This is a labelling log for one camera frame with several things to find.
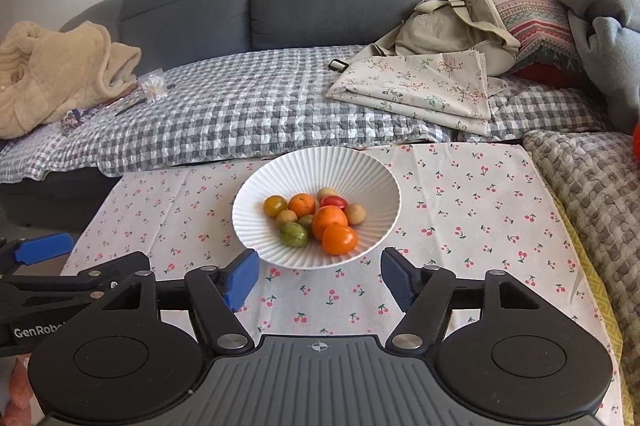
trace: yellow cloth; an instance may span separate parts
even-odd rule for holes
[[[609,334],[609,339],[611,340],[611,348],[613,348],[613,353],[616,357],[616,361],[618,361],[618,373],[620,374],[620,393],[622,394],[622,418],[625,422],[625,426],[633,426],[634,409],[631,404],[629,389],[626,386],[625,376],[622,372],[622,367],[620,366],[620,355],[622,355],[622,334],[620,333],[618,322],[613,315],[613,309],[611,308],[609,297],[607,297],[607,291],[604,288],[602,280],[596,274],[593,265],[591,265],[591,262],[587,257],[587,253],[585,252],[584,247],[580,242],[580,238],[578,237],[577,232],[575,232],[574,226],[571,224],[571,221],[564,211],[562,203],[560,202],[558,197],[556,197],[556,194],[548,184],[546,185],[546,189],[554,199],[556,207],[558,208],[558,213],[560,214],[560,217],[564,222],[564,226],[569,233],[569,237],[571,237],[571,242],[572,244],[574,244],[575,252],[577,252],[578,258],[580,259],[580,266],[584,271],[584,275],[587,278],[587,282],[589,283],[589,287],[591,288],[593,297],[595,298],[596,304],[598,305],[598,310],[600,311],[600,316],[602,317],[604,325],[607,329],[607,334]]]
[[[0,44],[0,138],[118,98],[135,83],[140,56],[91,22],[65,33],[16,23]]]

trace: metal screw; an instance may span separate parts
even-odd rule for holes
[[[218,346],[226,350],[237,350],[245,346],[249,340],[242,334],[225,334],[218,338]]]
[[[394,346],[403,350],[414,350],[422,346],[422,338],[415,334],[398,334],[391,340]]]

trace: red object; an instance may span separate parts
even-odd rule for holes
[[[334,205],[335,207],[339,207],[344,211],[344,208],[347,207],[347,201],[343,197],[338,197],[337,195],[329,195],[328,197],[324,197],[322,202],[320,202],[320,207],[324,207],[326,205]]]
[[[640,123],[636,125],[634,131],[634,153],[636,154],[636,160],[640,161]]]
[[[514,72],[514,75],[554,88],[581,88],[584,85],[584,81],[580,81],[579,78],[566,75],[554,65],[544,62],[533,62]]]

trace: red cherry tomato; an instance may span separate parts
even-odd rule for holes
[[[320,202],[320,207],[324,207],[325,205],[335,205],[344,211],[344,208],[347,207],[347,201],[337,195],[329,195],[328,197],[324,197],[322,202]]]

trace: gray checkered blanket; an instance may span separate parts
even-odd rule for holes
[[[497,142],[522,139],[532,130],[561,132],[609,131],[613,126],[607,107],[598,105],[575,88],[555,89],[544,84],[505,76],[507,88],[489,98],[489,135],[459,133],[462,142]]]
[[[558,194],[605,284],[640,424],[640,167],[622,133],[533,131],[524,147]]]
[[[67,137],[53,123],[9,142],[0,152],[0,183],[84,167],[114,177],[311,146],[450,141],[452,131],[432,123],[324,97],[336,77],[329,61],[360,48],[265,50],[174,68],[165,73],[175,84],[166,99],[116,117],[128,101],[121,100]]]

